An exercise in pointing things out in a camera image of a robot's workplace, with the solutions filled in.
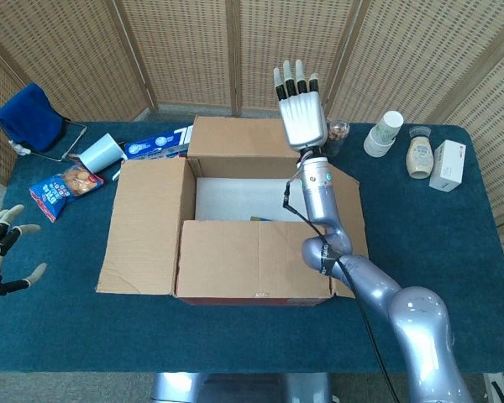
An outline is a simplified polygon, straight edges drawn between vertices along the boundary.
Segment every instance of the toothpaste box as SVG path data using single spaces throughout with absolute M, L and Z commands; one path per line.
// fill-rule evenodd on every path
M 435 161 L 429 179 L 429 185 L 439 191 L 451 191 L 459 186 L 463 179 L 463 165 L 465 163 L 464 144 L 451 140 L 444 142 L 435 150 Z
M 152 160 L 185 154 L 188 151 L 191 136 L 192 125 L 178 128 L 173 132 L 161 133 L 148 139 L 126 143 L 125 154 L 129 160 Z

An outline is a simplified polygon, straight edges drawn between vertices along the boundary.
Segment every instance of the table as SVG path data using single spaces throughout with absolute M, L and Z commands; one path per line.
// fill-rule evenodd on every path
M 105 133 L 132 140 L 186 124 L 87 123 L 77 149 Z M 504 371 L 504 258 L 470 137 L 456 126 L 432 126 L 433 148 L 444 139 L 467 144 L 463 184 L 443 193 L 408 177 L 409 127 L 385 157 L 373 159 L 362 149 L 371 125 L 353 124 L 332 162 L 360 181 L 370 258 L 401 286 L 425 286 L 446 302 L 461 371 Z M 97 294 L 118 167 L 52 224 L 28 187 L 65 168 L 20 157 L 8 185 L 4 206 L 23 203 L 19 221 L 42 231 L 10 251 L 4 280 L 41 261 L 49 266 L 34 288 L 0 298 L 0 371 L 378 371 L 350 299 L 314 307 L 188 306 L 170 296 Z M 390 326 L 369 315 L 386 367 L 403 371 Z

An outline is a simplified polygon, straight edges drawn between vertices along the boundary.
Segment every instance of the blue towel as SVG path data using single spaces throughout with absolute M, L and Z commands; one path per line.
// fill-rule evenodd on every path
M 36 151 L 48 149 L 61 133 L 64 118 L 50 105 L 49 98 L 30 82 L 0 108 L 0 126 L 15 143 Z

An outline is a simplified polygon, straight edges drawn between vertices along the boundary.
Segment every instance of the small white carton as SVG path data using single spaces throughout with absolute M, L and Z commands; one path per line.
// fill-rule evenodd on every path
M 466 146 L 451 140 L 437 147 L 429 186 L 438 191 L 451 191 L 463 179 Z

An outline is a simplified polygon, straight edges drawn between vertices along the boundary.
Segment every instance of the blue and white box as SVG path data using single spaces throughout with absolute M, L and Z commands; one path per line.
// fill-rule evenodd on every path
M 125 154 L 129 160 L 152 160 L 171 158 L 188 151 L 191 142 L 192 125 L 178 128 L 148 139 L 126 143 Z

